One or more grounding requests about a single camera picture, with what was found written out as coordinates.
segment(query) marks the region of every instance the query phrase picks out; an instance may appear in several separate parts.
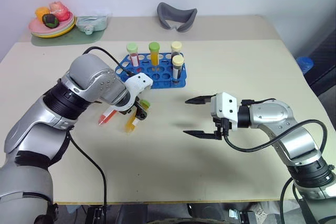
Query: pink plate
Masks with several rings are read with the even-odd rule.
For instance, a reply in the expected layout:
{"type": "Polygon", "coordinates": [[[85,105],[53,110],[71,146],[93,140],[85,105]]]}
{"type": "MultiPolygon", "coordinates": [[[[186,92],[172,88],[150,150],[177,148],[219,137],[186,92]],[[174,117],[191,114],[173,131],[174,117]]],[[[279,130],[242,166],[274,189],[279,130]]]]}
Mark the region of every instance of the pink plate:
{"type": "Polygon", "coordinates": [[[43,23],[41,23],[37,18],[33,19],[30,23],[29,23],[29,30],[32,33],[37,33],[37,34],[50,34],[50,33],[56,33],[62,29],[64,29],[65,27],[67,27],[69,24],[71,24],[75,17],[73,16],[72,13],[70,13],[70,17],[68,20],[66,21],[61,21],[59,23],[59,26],[53,29],[50,29],[48,27],[46,27],[43,23]]]}

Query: yellow liquid test tube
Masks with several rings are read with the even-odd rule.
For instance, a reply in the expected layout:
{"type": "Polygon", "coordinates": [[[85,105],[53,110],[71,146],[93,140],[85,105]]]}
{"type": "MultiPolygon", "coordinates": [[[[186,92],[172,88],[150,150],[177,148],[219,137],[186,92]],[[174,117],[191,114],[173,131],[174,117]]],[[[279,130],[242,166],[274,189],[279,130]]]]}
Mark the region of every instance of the yellow liquid test tube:
{"type": "Polygon", "coordinates": [[[149,44],[149,51],[151,52],[151,61],[153,66],[157,66],[159,61],[159,50],[160,50],[160,44],[157,42],[151,42],[149,44]]]}
{"type": "MultiPolygon", "coordinates": [[[[140,100],[140,105],[147,111],[151,104],[146,100],[140,100]]],[[[136,111],[131,115],[125,125],[125,132],[130,133],[134,131],[136,125],[139,123],[139,119],[135,117],[136,111]]]]}

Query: white cap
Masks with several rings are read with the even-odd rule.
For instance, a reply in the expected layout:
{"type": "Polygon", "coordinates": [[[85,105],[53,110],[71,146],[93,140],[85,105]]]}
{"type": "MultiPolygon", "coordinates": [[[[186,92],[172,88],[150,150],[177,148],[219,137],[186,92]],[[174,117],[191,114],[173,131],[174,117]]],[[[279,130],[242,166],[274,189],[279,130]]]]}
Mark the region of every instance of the white cap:
{"type": "Polygon", "coordinates": [[[180,52],[182,49],[182,43],[179,41],[172,42],[171,46],[173,52],[180,52]]]}
{"type": "Polygon", "coordinates": [[[173,65],[174,66],[180,67],[180,66],[183,65],[183,63],[184,63],[184,58],[183,58],[182,55],[175,55],[173,57],[173,65]]]}

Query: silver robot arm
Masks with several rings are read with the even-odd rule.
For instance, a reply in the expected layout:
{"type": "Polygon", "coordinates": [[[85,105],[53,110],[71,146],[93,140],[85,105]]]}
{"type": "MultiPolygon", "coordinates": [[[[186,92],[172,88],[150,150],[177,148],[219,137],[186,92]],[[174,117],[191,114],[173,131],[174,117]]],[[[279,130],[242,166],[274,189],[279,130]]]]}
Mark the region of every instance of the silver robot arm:
{"type": "MultiPolygon", "coordinates": [[[[270,140],[273,140],[298,124],[290,106],[276,99],[259,102],[242,100],[242,105],[237,106],[237,99],[223,92],[186,101],[190,104],[205,104],[206,102],[211,103],[211,116],[217,131],[214,133],[184,132],[206,139],[221,140],[224,136],[225,141],[231,147],[242,152],[256,150],[234,146],[228,140],[229,130],[235,131],[240,127],[261,129],[269,136],[270,140]]],[[[302,213],[306,221],[311,221],[307,223],[317,223],[317,221],[335,218],[336,176],[323,159],[309,132],[302,126],[298,127],[274,142],[272,146],[287,166],[295,187],[302,196],[303,200],[300,203],[302,213]]]]}
{"type": "Polygon", "coordinates": [[[79,56],[57,84],[42,95],[13,126],[5,140],[6,161],[0,168],[0,223],[53,223],[53,181],[48,167],[62,158],[69,130],[97,99],[117,111],[137,103],[153,84],[143,73],[123,83],[93,54],[79,56]]]}

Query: test tube rack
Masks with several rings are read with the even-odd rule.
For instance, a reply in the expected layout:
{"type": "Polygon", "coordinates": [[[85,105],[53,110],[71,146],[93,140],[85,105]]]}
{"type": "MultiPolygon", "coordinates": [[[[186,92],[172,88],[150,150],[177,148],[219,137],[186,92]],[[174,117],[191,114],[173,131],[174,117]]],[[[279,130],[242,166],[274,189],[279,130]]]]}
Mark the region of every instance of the test tube rack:
{"type": "MultiPolygon", "coordinates": [[[[185,86],[185,79],[187,78],[187,72],[185,64],[182,66],[181,77],[179,79],[173,79],[173,64],[171,60],[170,52],[162,52],[159,54],[159,65],[153,66],[151,62],[150,54],[139,54],[139,66],[134,67],[132,65],[129,55],[120,62],[120,64],[127,70],[133,73],[145,73],[153,80],[152,89],[170,89],[170,88],[182,88],[185,86]]],[[[128,75],[119,66],[115,68],[115,73],[119,78],[125,82],[128,79],[128,75]]]]}

